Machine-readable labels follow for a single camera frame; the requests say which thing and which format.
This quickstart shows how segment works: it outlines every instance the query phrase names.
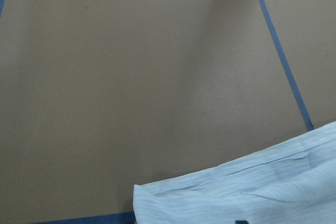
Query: light blue shirt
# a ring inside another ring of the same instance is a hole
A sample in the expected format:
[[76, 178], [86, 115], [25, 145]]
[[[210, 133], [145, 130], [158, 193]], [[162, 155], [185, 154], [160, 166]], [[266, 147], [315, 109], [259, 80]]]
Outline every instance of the light blue shirt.
[[336, 223], [336, 122], [223, 165], [134, 186], [138, 224]]

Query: striped fabric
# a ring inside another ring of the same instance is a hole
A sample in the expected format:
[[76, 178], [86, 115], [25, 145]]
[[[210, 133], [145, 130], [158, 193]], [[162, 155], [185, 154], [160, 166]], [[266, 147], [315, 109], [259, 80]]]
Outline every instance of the striped fabric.
[[336, 223], [336, 122], [223, 165], [134, 186], [138, 224]]

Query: textured surface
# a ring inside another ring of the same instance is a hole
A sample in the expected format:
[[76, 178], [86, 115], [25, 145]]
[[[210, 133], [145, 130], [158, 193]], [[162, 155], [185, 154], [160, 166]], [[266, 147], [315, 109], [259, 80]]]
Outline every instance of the textured surface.
[[134, 186], [138, 224], [334, 223], [336, 122], [182, 177]]
[[[266, 0], [316, 127], [336, 121], [335, 0]], [[6, 0], [0, 223], [132, 211], [134, 184], [306, 129], [257, 0]]]

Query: gray floor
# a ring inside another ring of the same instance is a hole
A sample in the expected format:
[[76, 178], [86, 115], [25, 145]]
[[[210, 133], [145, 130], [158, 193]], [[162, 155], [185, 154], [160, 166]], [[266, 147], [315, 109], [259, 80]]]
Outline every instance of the gray floor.
[[[316, 127], [335, 0], [266, 0]], [[0, 222], [132, 210], [132, 186], [304, 133], [257, 0], [6, 0]]]

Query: light blue fabric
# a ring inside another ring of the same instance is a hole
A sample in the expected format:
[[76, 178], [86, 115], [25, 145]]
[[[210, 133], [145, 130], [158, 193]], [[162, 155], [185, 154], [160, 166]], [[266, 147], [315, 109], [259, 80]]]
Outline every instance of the light blue fabric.
[[336, 122], [223, 165], [134, 186], [138, 224], [336, 223]]

